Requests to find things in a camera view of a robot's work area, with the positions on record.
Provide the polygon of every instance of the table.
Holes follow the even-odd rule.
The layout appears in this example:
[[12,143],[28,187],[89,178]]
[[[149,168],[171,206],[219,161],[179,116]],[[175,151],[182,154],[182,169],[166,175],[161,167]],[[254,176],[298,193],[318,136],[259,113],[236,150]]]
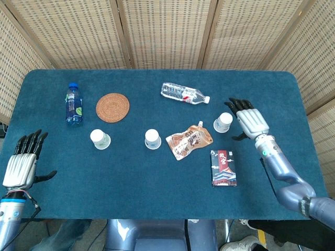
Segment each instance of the table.
[[[71,81],[78,82],[84,99],[83,123],[76,128],[65,123]],[[164,98],[163,82],[200,89],[210,102],[191,105]],[[130,101],[128,115],[118,123],[105,123],[96,115],[96,103],[108,93],[124,94]],[[0,178],[17,140],[41,128],[49,135],[37,175],[58,173],[30,189],[42,208],[40,218],[302,219],[277,202],[254,142],[231,139],[241,133],[236,119],[227,133],[214,130],[213,121],[230,112],[224,105],[228,97],[248,99],[260,110],[297,172],[317,195],[326,196],[297,82],[288,72],[270,71],[34,70],[17,99],[0,156]],[[177,161],[165,138],[199,120],[213,144]],[[106,150],[90,141],[97,128],[112,138]],[[162,138],[155,151],[144,145],[150,128]],[[210,150],[234,151],[236,187],[212,187]],[[29,216],[33,208],[27,205]]]

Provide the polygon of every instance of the snack pouch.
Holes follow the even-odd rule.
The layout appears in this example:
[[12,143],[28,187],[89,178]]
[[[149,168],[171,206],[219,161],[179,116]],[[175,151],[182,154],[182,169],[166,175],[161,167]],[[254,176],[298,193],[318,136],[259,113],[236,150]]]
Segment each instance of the snack pouch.
[[175,133],[166,138],[169,147],[178,161],[185,158],[194,149],[212,144],[213,139],[203,128],[203,122],[190,126],[185,132]]

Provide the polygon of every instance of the clear plastic bottle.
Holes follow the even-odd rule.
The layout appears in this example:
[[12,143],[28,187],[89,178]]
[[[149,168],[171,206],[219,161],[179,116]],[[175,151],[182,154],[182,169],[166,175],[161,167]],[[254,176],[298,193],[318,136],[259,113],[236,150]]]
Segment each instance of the clear plastic bottle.
[[199,90],[173,83],[163,83],[161,94],[166,98],[172,98],[193,105],[202,102],[208,104],[210,99],[210,97],[205,96]]
[[79,124],[83,120],[82,97],[77,83],[70,83],[65,98],[66,121],[69,124]]

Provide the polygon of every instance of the woven coaster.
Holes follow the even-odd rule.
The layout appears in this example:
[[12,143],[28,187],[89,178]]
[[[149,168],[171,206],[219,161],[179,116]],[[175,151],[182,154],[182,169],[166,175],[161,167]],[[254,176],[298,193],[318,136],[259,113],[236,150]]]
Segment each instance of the woven coaster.
[[129,101],[120,93],[107,94],[96,105],[96,114],[108,123],[120,121],[127,115],[128,111]]

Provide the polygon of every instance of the robotic hand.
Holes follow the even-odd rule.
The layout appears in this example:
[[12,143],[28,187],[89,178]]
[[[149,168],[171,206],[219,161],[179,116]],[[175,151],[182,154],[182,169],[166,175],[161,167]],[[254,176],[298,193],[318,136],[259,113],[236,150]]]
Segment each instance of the robotic hand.
[[234,98],[229,100],[231,102],[225,104],[243,129],[243,133],[233,139],[255,140],[256,149],[275,179],[289,183],[276,191],[278,202],[289,210],[316,219],[335,230],[335,201],[326,197],[316,197],[313,187],[297,174],[275,142],[274,136],[268,135],[269,126],[249,101]]
[[[10,157],[3,181],[7,194],[0,203],[0,251],[14,250],[13,241],[27,226],[32,218],[40,211],[37,201],[28,193],[34,184],[51,179],[57,171],[52,171],[46,176],[35,176],[36,163],[39,158],[42,144],[48,133],[39,137],[41,130],[28,136],[23,136],[16,144],[14,154]],[[35,207],[35,212],[19,231],[23,209],[27,198]]]

